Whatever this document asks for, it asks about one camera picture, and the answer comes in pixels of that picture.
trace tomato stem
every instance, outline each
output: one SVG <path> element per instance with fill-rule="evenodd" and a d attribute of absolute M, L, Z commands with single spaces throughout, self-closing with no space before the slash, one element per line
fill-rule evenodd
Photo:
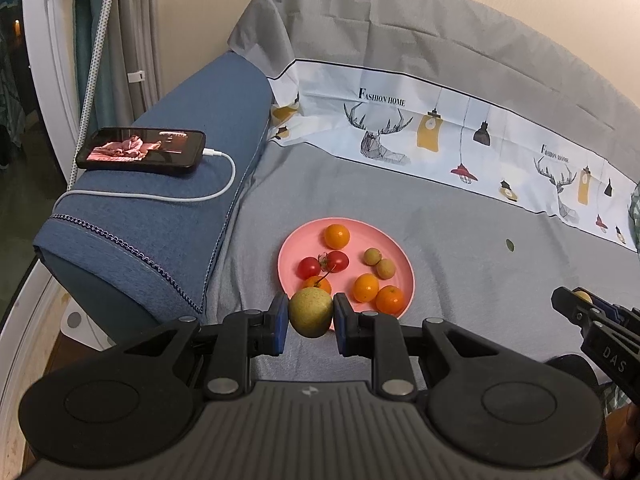
<path fill-rule="evenodd" d="M 331 271 L 330 271 L 330 270 L 328 270 L 328 271 L 327 271 L 327 273 L 326 273 L 322 278 L 320 278 L 320 279 L 316 282 L 316 284 L 314 285 L 314 287 L 316 287 L 316 288 L 320 288 L 320 282 L 321 282 L 322 280 L 324 280 L 324 279 L 325 279 L 325 278 L 326 278 L 330 273 L 331 273 Z"/>
<path fill-rule="evenodd" d="M 335 269 L 335 267 L 336 267 L 336 265 L 334 265 L 331 269 L 329 269 L 329 270 L 328 270 L 328 269 L 327 269 L 327 260 L 328 260 L 328 258 L 327 258 L 327 253 L 318 254 L 318 262 L 320 262 L 320 268 L 321 268 L 322 270 L 327 270 L 327 271 L 328 271 L 328 272 L 327 272 L 327 273 L 322 277 L 322 279 L 323 279 L 323 280 L 327 277 L 327 275 L 328 275 L 330 272 L 334 272 L 334 269 Z"/>

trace teal curtain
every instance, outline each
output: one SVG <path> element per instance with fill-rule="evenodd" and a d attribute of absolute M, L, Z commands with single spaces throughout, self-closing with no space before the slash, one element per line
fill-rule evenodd
<path fill-rule="evenodd" d="M 81 111 L 101 7 L 102 0 L 76 0 L 76 74 Z M 91 135 L 98 128 L 105 126 L 117 126 L 108 40 L 104 41 L 100 72 L 98 72 L 98 82 L 95 88 L 94 107 L 87 134 Z"/>

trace person's hand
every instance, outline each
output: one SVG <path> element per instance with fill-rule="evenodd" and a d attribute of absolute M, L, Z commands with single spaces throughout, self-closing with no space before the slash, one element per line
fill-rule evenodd
<path fill-rule="evenodd" d="M 622 480 L 631 471 L 634 460 L 640 460 L 640 408 L 631 404 L 620 429 L 616 448 L 604 469 L 604 478 Z"/>

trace small round fruit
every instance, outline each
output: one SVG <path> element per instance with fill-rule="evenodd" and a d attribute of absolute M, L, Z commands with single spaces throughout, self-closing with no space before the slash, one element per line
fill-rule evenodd
<path fill-rule="evenodd" d="M 382 253 L 377 250 L 375 247 L 370 247 L 366 251 L 364 251 L 364 256 L 362 257 L 364 263 L 370 266 L 374 266 L 382 259 Z"/>
<path fill-rule="evenodd" d="M 311 276 L 315 276 L 320 273 L 320 262 L 318 262 L 317 258 L 313 256 L 307 256 L 306 258 L 302 258 L 300 263 L 298 264 L 298 277 L 302 280 L 306 280 Z"/>
<path fill-rule="evenodd" d="M 396 275 L 396 264 L 388 258 L 383 258 L 376 265 L 376 272 L 382 280 L 390 280 Z"/>
<path fill-rule="evenodd" d="M 332 249 L 341 249 L 349 243 L 351 234 L 349 230 L 341 224 L 331 224 L 324 230 L 324 243 Z"/>
<path fill-rule="evenodd" d="M 353 283 L 353 297 L 360 303 L 367 303 L 376 297 L 380 282 L 373 274 L 363 274 Z"/>
<path fill-rule="evenodd" d="M 580 298 L 581 300 L 586 301 L 587 303 L 591 303 L 593 304 L 593 300 L 591 299 L 591 296 L 589 296 L 586 292 L 584 292 L 583 290 L 576 290 L 574 292 L 574 294 L 576 296 L 578 296 L 578 298 Z"/>
<path fill-rule="evenodd" d="M 376 296 L 376 309 L 384 314 L 395 315 L 400 312 L 404 309 L 402 290 L 393 285 L 382 287 Z"/>
<path fill-rule="evenodd" d="M 331 283 L 329 283 L 328 279 L 322 279 L 322 276 L 312 276 L 311 278 L 307 278 L 304 282 L 302 282 L 302 286 L 300 289 L 308 288 L 308 287 L 321 288 L 327 294 L 331 294 Z"/>
<path fill-rule="evenodd" d="M 349 267 L 349 257 L 342 251 L 331 251 L 323 254 L 319 258 L 320 267 L 326 272 L 341 272 Z"/>
<path fill-rule="evenodd" d="M 321 288 L 307 287 L 289 300 L 291 326 L 304 337 L 320 337 L 331 326 L 334 302 Z"/>

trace gray ridged surface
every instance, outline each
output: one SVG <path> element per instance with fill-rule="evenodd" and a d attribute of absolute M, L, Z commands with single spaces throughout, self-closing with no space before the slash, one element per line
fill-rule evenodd
<path fill-rule="evenodd" d="M 309 387 L 317 391 L 311 395 Z M 453 452 L 413 405 L 369 393 L 365 383 L 258 382 L 248 396 L 212 402 L 173 448 L 131 466 L 85 471 L 44 460 L 25 480 L 402 479 L 586 480 L 578 462 L 510 471 Z"/>

